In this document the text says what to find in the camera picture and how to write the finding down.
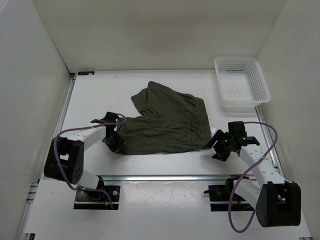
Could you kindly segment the olive green shorts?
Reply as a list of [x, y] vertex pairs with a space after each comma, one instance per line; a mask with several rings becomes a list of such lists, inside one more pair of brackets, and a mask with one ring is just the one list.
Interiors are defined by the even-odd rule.
[[131, 97], [139, 112], [118, 134], [127, 155], [176, 154], [201, 150], [212, 138], [203, 99], [150, 81]]

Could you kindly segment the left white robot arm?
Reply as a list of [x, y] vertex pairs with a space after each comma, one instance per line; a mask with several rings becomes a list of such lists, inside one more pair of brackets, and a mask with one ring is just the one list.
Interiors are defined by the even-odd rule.
[[125, 121], [91, 121], [88, 126], [61, 131], [53, 138], [44, 166], [44, 176], [65, 182], [70, 189], [82, 189], [93, 200], [100, 200], [105, 194], [101, 178], [84, 170], [84, 153], [95, 143], [107, 137], [110, 130], [115, 133]]

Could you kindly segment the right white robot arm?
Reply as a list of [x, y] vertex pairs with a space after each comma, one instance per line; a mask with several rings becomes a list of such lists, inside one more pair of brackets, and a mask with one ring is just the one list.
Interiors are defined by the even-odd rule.
[[244, 200], [264, 228], [300, 225], [301, 188], [275, 170], [254, 136], [248, 136], [245, 130], [218, 130], [204, 146], [211, 148], [215, 151], [213, 159], [222, 162], [235, 152], [247, 164], [257, 184], [247, 175], [231, 175], [224, 185], [210, 185], [204, 191], [210, 201], [231, 201], [231, 208], [236, 209], [235, 203]]

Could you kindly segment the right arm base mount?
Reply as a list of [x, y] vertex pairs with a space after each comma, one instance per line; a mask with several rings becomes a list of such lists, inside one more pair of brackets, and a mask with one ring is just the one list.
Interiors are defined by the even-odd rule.
[[[215, 184], [209, 185], [203, 192], [204, 195], [209, 197], [210, 211], [211, 212], [227, 212], [229, 206], [230, 194], [233, 189], [233, 180], [228, 178], [224, 185]], [[247, 203], [242, 197], [236, 193], [232, 197], [231, 211], [232, 212], [250, 212], [253, 207]]]

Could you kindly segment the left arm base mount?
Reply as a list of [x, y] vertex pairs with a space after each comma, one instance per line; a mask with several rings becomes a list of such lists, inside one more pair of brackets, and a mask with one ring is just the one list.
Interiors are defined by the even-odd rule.
[[105, 184], [103, 190], [108, 193], [110, 199], [105, 193], [100, 191], [78, 189], [75, 194], [73, 208], [75, 210], [118, 210], [121, 186]]

